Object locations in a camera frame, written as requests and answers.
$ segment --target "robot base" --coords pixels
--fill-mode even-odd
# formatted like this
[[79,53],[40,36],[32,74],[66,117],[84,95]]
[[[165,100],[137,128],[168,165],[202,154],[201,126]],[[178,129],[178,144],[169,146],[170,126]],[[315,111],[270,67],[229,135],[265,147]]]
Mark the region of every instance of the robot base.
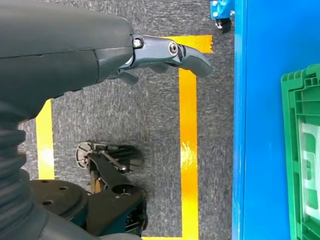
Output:
[[142,154],[133,146],[83,142],[77,164],[90,172],[89,189],[62,180],[30,181],[47,210],[94,236],[130,233],[140,237],[148,224],[146,195],[125,173],[140,168]]

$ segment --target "yellow floor tape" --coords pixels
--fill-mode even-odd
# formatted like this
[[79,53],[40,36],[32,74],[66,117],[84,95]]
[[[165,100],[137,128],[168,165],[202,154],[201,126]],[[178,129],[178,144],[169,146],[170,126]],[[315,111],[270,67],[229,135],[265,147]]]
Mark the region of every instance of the yellow floor tape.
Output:
[[[212,35],[166,36],[179,44],[212,53]],[[182,237],[143,237],[143,240],[198,240],[197,79],[179,69]],[[35,119],[39,179],[54,179],[51,102]]]
[[54,179],[51,101],[48,100],[35,118],[38,179]]

